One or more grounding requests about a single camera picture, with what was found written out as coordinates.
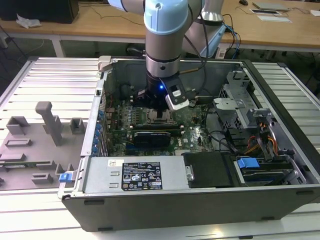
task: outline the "motherboard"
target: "motherboard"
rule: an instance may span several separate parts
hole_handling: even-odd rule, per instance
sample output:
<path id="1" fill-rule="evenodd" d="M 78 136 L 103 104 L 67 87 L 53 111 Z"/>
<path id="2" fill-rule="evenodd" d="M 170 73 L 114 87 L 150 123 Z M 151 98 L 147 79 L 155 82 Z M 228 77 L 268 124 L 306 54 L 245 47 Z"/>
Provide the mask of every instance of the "motherboard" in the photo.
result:
<path id="1" fill-rule="evenodd" d="M 104 135 L 108 156 L 174 156 L 211 152 L 203 126 L 206 105 L 160 114 L 130 101 L 107 102 Z"/>

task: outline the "paper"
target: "paper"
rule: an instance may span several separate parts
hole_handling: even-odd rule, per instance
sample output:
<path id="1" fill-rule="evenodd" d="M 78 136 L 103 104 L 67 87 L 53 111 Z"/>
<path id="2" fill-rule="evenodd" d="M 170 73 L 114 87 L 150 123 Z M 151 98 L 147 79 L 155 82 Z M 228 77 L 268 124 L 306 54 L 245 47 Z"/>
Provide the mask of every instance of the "paper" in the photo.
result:
<path id="1" fill-rule="evenodd" d="M 22 27 L 28 29 L 28 28 L 33 28 L 33 27 L 40 27 L 42 26 L 40 21 L 38 19 L 27 19 L 19 16 L 18 14 L 16 15 L 18 19 L 16 20 L 16 23 L 21 25 Z"/>
<path id="2" fill-rule="evenodd" d="M 313 16 L 316 16 L 316 17 L 319 17 L 319 16 L 320 16 L 320 11 L 310 10 L 310 13 L 311 13 Z"/>
<path id="3" fill-rule="evenodd" d="M 276 16 L 257 16 L 262 21 L 270 21 L 270 22 L 282 22 L 282 23 L 292 23 L 288 18 L 286 17 L 276 17 Z"/>

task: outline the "green circuit board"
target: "green circuit board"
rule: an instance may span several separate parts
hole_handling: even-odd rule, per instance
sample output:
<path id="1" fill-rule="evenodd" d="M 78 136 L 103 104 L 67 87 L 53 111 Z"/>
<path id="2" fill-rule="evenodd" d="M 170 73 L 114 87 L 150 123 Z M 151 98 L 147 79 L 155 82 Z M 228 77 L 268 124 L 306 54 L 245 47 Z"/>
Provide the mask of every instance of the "green circuit board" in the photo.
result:
<path id="1" fill-rule="evenodd" d="M 157 122 L 156 112 L 134 107 L 129 101 L 113 102 L 106 109 L 108 155 L 115 156 L 173 156 L 184 152 L 211 152 L 213 147 L 206 137 L 201 121 L 205 106 L 186 107 L 175 112 L 166 111 L 164 122 Z M 139 149 L 134 146 L 134 133 L 148 128 L 148 132 L 170 132 L 170 145 L 161 149 Z"/>

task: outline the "wooden desk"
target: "wooden desk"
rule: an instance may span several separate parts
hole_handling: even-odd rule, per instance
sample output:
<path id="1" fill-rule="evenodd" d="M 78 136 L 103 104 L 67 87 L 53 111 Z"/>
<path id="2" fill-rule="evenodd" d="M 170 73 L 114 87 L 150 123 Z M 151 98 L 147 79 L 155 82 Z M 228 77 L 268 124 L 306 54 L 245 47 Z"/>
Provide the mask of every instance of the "wooden desk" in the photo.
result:
<path id="1" fill-rule="evenodd" d="M 276 2 L 288 8 L 319 10 L 320 4 L 284 0 L 255 0 L 256 2 Z M 241 35 L 241 48 L 265 49 L 297 52 L 320 52 L 320 17 L 303 14 L 298 9 L 288 12 L 292 23 L 261 21 L 256 14 L 246 14 L 252 5 L 243 6 L 238 0 L 224 0 L 222 14 L 230 14 L 234 29 Z M 0 25 L 15 38 L 49 39 L 52 41 L 57 57 L 65 53 L 61 40 L 144 43 L 146 29 L 143 17 L 126 13 L 111 6 L 88 6 L 80 4 L 79 14 L 72 24 L 42 22 L 41 27 L 23 28 L 14 21 L 2 21 Z M 231 24 L 228 16 L 225 22 Z M 219 48 L 225 50 L 232 42 L 230 33 L 224 34 Z"/>
<path id="2" fill-rule="evenodd" d="M 248 0 L 248 6 L 243 6 L 237 0 L 224 0 L 222 8 L 222 14 L 230 14 L 232 16 L 233 27 L 241 36 L 241 48 L 320 52 L 320 17 L 313 16 L 312 14 L 303 14 L 299 9 L 296 9 L 319 10 L 319 3 L 254 0 L 254 2 L 281 3 L 288 8 L 293 8 L 286 12 L 287 18 L 292 21 L 292 23 L 288 23 L 260 20 L 257 14 L 251 14 L 250 9 L 256 9 L 252 2 L 253 0 Z M 231 25 L 228 16 L 225 16 L 224 19 L 226 24 Z M 219 47 L 226 49 L 229 47 L 229 44 L 226 44 L 226 42 L 231 41 L 231 33 L 225 33 Z"/>

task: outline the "power supply label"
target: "power supply label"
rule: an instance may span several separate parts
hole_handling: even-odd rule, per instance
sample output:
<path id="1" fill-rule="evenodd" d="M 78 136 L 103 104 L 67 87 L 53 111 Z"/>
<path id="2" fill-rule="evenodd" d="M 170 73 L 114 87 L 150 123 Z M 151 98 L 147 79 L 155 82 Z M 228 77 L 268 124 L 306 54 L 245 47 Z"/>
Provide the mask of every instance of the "power supply label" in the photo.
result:
<path id="1" fill-rule="evenodd" d="M 161 190 L 160 162 L 128 162 L 122 164 L 123 191 Z"/>

